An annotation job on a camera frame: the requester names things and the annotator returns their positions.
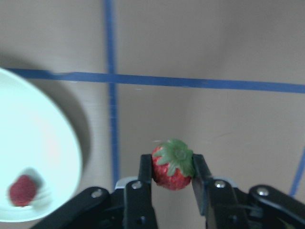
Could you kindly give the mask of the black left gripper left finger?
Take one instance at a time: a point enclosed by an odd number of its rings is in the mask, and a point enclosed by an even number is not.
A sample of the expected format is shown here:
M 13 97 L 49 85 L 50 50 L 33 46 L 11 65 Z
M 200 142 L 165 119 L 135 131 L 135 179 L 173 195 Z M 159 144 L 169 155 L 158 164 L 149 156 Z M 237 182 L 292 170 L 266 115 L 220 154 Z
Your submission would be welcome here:
M 152 205 L 152 156 L 141 155 L 138 178 L 124 188 L 123 227 L 125 229 L 157 229 Z

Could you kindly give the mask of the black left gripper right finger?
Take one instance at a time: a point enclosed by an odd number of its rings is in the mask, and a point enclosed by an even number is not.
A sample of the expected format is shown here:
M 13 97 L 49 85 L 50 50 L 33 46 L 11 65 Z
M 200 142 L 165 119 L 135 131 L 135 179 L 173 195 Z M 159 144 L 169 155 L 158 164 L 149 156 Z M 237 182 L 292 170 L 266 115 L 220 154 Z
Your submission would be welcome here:
M 207 229 L 249 229 L 247 194 L 222 178 L 214 178 L 202 155 L 193 155 L 192 186 Z

